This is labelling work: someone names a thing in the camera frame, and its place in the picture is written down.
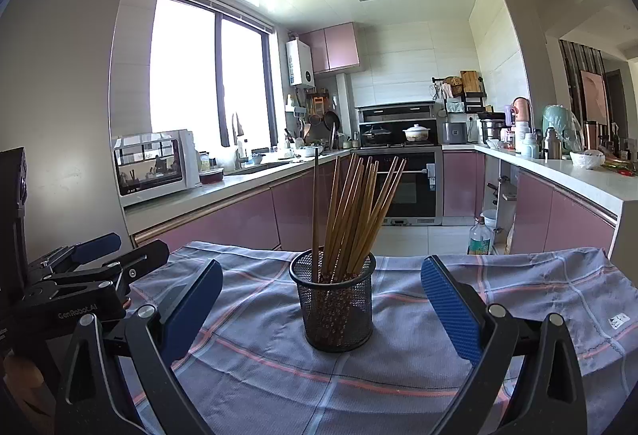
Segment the plaid tablecloth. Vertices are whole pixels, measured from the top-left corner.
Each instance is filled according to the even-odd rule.
[[[295,255],[193,242],[135,282],[133,308],[159,303],[213,258],[224,269],[221,295],[187,357],[173,364],[213,431],[427,434],[470,364],[456,355],[423,293],[423,257],[378,258],[372,337],[354,351],[328,354],[305,340],[297,288],[288,276]],[[515,316],[543,319],[555,311],[567,319],[584,377],[589,433],[601,433],[638,380],[638,291],[603,252],[441,260],[458,281]],[[619,326],[620,314],[628,319]],[[123,362],[140,415],[161,433],[130,361]],[[521,362],[515,358],[510,366],[486,433],[505,411]]]

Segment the metal screw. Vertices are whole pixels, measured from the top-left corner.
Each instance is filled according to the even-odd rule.
[[[560,327],[563,324],[563,317],[556,313],[550,314],[549,320],[551,323],[553,323],[557,327]]]
[[[80,325],[83,325],[84,327],[91,325],[91,323],[93,323],[93,317],[94,316],[92,314],[85,314],[80,319]]]
[[[492,316],[496,318],[503,318],[505,317],[505,313],[506,313],[505,307],[497,303],[493,303],[492,305],[490,305],[488,311],[489,311],[489,314],[491,314]]]
[[[155,308],[152,305],[143,305],[137,310],[137,316],[140,318],[148,318],[155,313]]]

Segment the cutting board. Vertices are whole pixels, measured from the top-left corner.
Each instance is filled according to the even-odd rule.
[[[475,71],[462,71],[461,79],[463,79],[463,91],[465,93],[482,93],[479,83],[479,74]]]

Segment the white countertop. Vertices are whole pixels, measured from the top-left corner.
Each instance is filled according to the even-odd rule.
[[[593,170],[577,169],[573,167],[571,160],[545,161],[523,158],[512,154],[512,151],[490,149],[487,145],[443,145],[443,150],[472,149],[554,181],[618,217],[624,203],[638,202],[638,177],[623,176],[602,167]]]
[[[319,157],[319,163],[331,162],[346,156],[349,150],[340,150]],[[155,225],[171,220],[184,213],[201,209],[212,203],[261,187],[281,178],[307,170],[313,166],[314,158],[295,159],[287,165],[279,165],[253,174],[228,175],[219,183],[202,185],[168,196],[156,197],[124,209],[129,235],[134,235]]]

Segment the mesh pen holder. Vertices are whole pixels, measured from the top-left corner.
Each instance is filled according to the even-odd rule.
[[[319,263],[323,247],[319,249]],[[305,337],[313,347],[326,352],[346,352],[360,347],[372,335],[371,276],[376,267],[368,254],[357,276],[336,284],[315,284],[312,250],[290,263],[288,273],[297,284],[304,318]]]

